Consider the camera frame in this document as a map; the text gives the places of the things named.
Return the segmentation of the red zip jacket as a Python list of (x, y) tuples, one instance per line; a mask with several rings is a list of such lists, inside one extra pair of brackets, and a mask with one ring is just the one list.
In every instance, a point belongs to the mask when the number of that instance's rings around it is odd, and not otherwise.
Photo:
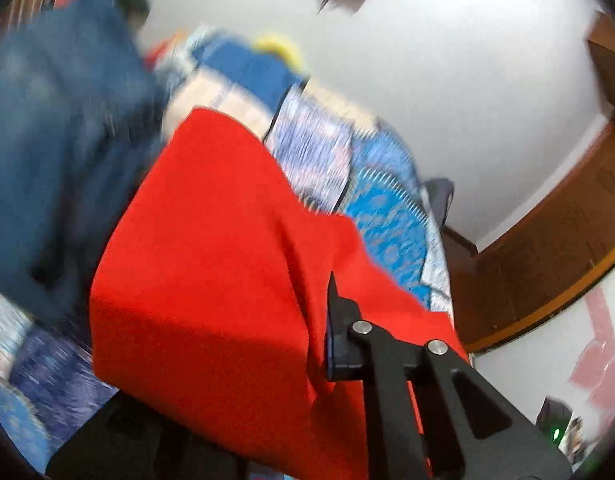
[(330, 284), (396, 338), (459, 347), (449, 317), (397, 286), (349, 218), (308, 210), (260, 140), (198, 108), (98, 266), (94, 374), (294, 478), (364, 479), (362, 387), (325, 372)]

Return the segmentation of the brown wooden door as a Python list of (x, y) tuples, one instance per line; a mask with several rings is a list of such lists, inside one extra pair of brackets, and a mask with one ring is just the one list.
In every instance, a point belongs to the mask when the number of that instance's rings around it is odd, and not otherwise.
[(597, 15), (587, 46), (613, 111), (552, 191), (498, 240), (478, 249), (442, 232), (461, 342), (505, 344), (572, 304), (615, 266), (615, 23)]

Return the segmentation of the grey purple backpack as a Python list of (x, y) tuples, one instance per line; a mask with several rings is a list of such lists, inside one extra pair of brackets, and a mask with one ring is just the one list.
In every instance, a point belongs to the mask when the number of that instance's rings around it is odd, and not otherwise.
[(447, 178), (433, 178), (426, 180), (425, 188), (432, 214), (441, 230), (444, 228), (449, 215), (449, 208), (451, 208), (455, 193), (455, 184)]

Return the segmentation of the blue patchwork bed quilt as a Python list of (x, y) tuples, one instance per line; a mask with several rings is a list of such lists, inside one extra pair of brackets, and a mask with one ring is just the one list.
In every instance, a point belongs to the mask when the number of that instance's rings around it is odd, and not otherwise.
[[(279, 58), (224, 39), (202, 41), (190, 58), (178, 58), (173, 74), (162, 65), (147, 66), (165, 94), (162, 148), (124, 213), (179, 126), (198, 108), (213, 110), (263, 143), (308, 210), (349, 218), (371, 260), (422, 307), (446, 314), (453, 324), (449, 312), (434, 306), (432, 289), (423, 281), (429, 254), (423, 237), (434, 222), (418, 205), (411, 155), (387, 130), (341, 114), (297, 76), (281, 79), (283, 67)], [(275, 82), (278, 92), (270, 88)], [(13, 367), (14, 384), (36, 410), (53, 450), (83, 428), (113, 393), (126, 393), (94, 374), (90, 292), (74, 318), (47, 325), (32, 316), (38, 341), (65, 349), (74, 366), (52, 362), (40, 370), (25, 357)]]

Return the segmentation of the folded blue jeans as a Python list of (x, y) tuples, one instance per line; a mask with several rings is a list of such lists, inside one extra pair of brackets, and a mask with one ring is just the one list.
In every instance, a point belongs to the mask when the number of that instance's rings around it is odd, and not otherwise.
[(162, 148), (165, 94), (115, 0), (0, 36), (0, 292), (47, 325), (84, 309)]

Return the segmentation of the pink heart wall sticker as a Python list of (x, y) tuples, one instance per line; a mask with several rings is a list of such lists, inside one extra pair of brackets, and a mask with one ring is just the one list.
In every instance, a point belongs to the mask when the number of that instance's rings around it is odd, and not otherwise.
[(577, 359), (569, 382), (587, 391), (588, 402), (611, 419), (615, 414), (615, 329), (601, 287), (594, 288), (584, 300), (593, 338)]

